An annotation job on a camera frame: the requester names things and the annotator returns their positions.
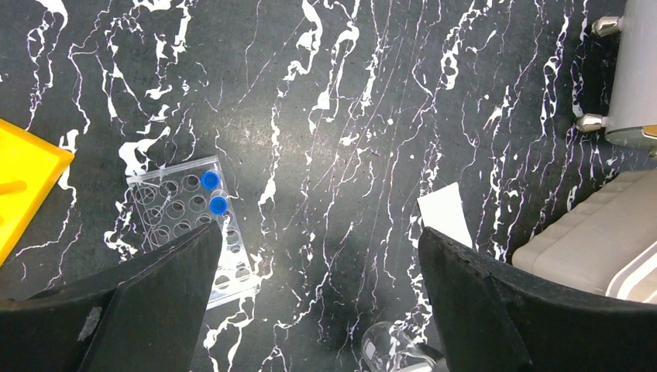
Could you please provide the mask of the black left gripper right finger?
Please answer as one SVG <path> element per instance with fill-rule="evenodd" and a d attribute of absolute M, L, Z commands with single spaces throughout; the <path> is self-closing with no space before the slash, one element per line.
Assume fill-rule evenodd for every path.
<path fill-rule="evenodd" d="M 451 371 L 654 371 L 656 307 L 547 281 L 423 230 L 418 259 Z"/>

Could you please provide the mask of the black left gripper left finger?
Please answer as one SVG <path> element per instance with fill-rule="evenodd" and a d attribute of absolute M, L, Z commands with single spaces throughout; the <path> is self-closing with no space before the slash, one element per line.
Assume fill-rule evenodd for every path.
<path fill-rule="evenodd" d="M 3 371 L 186 371 L 222 251 L 217 223 L 64 286 L 1 303 Z"/>

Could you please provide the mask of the small glass beaker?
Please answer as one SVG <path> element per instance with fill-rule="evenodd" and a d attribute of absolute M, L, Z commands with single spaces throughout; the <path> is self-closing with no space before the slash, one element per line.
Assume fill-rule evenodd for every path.
<path fill-rule="evenodd" d="M 370 371 L 437 371 L 437 362 L 392 322 L 378 322 L 365 331 L 361 355 Z"/>

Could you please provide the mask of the white paper packet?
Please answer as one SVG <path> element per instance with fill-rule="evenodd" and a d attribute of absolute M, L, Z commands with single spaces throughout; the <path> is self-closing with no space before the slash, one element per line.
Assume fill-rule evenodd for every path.
<path fill-rule="evenodd" d="M 424 227 L 435 229 L 464 246 L 473 248 L 473 239 L 466 224 L 457 182 L 423 195 L 417 202 Z"/>

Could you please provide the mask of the blue capped tube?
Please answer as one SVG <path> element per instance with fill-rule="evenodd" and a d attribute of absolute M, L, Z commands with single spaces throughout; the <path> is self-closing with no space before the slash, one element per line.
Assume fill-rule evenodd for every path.
<path fill-rule="evenodd" d="M 229 210 L 229 196 L 223 190 L 215 190 L 208 200 L 209 211 L 213 215 L 224 215 Z"/>
<path fill-rule="evenodd" d="M 206 190 L 215 190 L 221 186 L 222 176 L 216 170 L 207 170 L 201 175 L 200 183 Z"/>

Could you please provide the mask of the white plastic bin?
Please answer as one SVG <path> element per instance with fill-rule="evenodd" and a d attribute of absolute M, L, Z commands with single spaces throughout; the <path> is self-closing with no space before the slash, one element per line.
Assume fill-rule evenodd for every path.
<path fill-rule="evenodd" d="M 517 248 L 511 262 L 570 288 L 655 304 L 655 170 L 619 174 Z"/>

